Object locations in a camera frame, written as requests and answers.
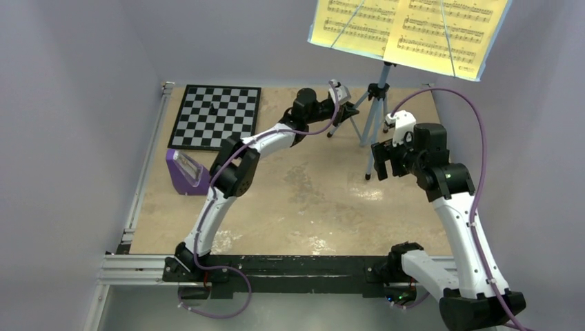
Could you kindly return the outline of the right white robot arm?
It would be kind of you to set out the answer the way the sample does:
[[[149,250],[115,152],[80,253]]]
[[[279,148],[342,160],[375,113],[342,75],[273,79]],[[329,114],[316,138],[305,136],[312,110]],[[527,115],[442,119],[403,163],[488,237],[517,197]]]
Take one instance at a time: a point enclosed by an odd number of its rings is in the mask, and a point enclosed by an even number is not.
[[[467,167],[450,161],[445,127],[438,123],[392,127],[392,139],[372,145],[377,176],[416,177],[444,227],[457,272],[447,271],[411,242],[394,245],[377,272],[385,279],[418,282],[438,303],[448,330],[506,325],[526,308],[526,301],[521,292],[511,290],[490,251],[476,206],[479,193]]]

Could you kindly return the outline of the purple metronome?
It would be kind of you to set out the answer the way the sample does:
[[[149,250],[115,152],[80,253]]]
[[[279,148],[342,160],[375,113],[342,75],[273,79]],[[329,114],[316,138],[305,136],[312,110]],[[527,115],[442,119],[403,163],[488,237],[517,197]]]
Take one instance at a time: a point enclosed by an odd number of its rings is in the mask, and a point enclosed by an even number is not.
[[[205,196],[210,185],[210,173],[201,163],[185,152],[167,149],[166,164],[174,189],[180,195]]]

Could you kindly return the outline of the light blue music stand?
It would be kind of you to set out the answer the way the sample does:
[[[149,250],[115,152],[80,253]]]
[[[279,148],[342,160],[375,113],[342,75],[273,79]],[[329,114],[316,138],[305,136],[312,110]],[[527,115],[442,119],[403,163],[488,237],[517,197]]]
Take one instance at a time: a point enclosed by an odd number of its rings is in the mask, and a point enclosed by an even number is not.
[[[388,76],[392,67],[400,66],[395,63],[384,61],[384,57],[376,60],[381,60],[383,62],[380,77],[378,81],[371,83],[368,86],[367,91],[355,102],[356,107],[359,107],[365,100],[371,102],[364,129],[356,129],[355,131],[360,138],[361,146],[373,142],[380,130],[383,132],[388,131],[388,126],[382,123],[382,119],[389,113],[387,94],[390,86],[388,84]]]

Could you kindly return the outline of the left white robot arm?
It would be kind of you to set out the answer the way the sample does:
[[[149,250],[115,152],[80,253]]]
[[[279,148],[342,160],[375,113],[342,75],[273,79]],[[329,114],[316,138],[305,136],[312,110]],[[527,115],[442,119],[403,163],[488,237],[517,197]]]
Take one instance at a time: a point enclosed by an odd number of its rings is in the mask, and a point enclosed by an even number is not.
[[[312,123],[324,121],[328,127],[338,126],[351,118],[356,112],[350,100],[350,90],[339,82],[330,82],[327,97],[321,101],[313,89],[302,88],[271,128],[251,137],[224,140],[210,169],[204,206],[190,233],[175,249],[181,276],[189,282],[204,277],[208,269],[205,260],[219,226],[232,204],[251,187],[259,162],[310,136]]]

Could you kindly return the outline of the clear plastic metronome cover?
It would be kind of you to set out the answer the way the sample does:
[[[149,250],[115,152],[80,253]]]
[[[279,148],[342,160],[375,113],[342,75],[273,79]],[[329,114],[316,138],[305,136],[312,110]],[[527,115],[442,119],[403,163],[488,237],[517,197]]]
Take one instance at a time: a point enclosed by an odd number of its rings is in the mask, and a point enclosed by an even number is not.
[[[188,155],[178,150],[173,154],[173,161],[178,166],[180,173],[187,183],[192,187],[197,187],[202,178],[203,167]]]

